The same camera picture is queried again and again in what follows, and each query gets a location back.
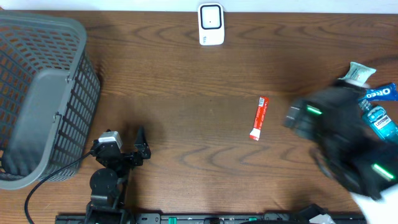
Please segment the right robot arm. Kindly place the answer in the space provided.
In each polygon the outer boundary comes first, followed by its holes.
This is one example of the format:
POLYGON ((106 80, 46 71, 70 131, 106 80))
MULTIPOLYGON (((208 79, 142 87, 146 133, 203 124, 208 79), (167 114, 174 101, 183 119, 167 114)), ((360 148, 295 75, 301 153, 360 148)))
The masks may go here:
POLYGON ((352 196, 368 223, 397 223, 397 143, 369 133, 359 99, 368 84, 337 80, 292 100, 284 125, 316 146, 318 168, 352 196))

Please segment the teal mouthwash bottle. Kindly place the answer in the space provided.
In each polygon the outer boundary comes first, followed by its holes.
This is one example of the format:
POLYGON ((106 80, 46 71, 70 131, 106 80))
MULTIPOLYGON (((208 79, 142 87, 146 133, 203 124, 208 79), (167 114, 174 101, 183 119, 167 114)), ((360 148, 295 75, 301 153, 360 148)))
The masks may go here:
POLYGON ((373 106, 368 100, 361 100, 359 107, 363 112, 363 121, 380 139, 397 144, 397 125, 387 115, 387 111, 383 107, 373 106))

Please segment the white wet wipes pack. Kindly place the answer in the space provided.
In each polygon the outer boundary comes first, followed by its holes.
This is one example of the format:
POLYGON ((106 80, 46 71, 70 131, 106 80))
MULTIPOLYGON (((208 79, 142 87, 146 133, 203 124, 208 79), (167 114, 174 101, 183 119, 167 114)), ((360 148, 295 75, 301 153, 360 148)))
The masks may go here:
POLYGON ((339 78, 350 84, 365 86, 367 80, 376 73, 375 68, 367 67, 357 62, 350 62, 349 70, 345 76, 339 78))

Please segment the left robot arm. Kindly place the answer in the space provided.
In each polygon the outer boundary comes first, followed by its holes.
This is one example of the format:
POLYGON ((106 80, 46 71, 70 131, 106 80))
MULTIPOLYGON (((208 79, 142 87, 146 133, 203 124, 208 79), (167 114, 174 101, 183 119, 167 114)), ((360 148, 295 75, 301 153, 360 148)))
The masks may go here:
POLYGON ((150 159, 151 151, 144 128, 138 129, 133 152, 122 152, 117 131, 107 130, 93 141, 90 152, 103 167, 90 179, 91 196, 86 206, 85 223, 135 223, 135 215, 124 208, 129 174, 150 159))

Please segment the blue Oreo cookie pack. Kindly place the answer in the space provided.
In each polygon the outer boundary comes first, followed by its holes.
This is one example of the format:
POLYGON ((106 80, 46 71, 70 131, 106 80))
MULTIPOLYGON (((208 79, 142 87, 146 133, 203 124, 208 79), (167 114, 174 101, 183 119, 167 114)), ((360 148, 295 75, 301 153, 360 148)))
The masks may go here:
POLYGON ((390 83, 374 89, 367 89, 364 96, 358 101, 397 101, 397 85, 390 83))

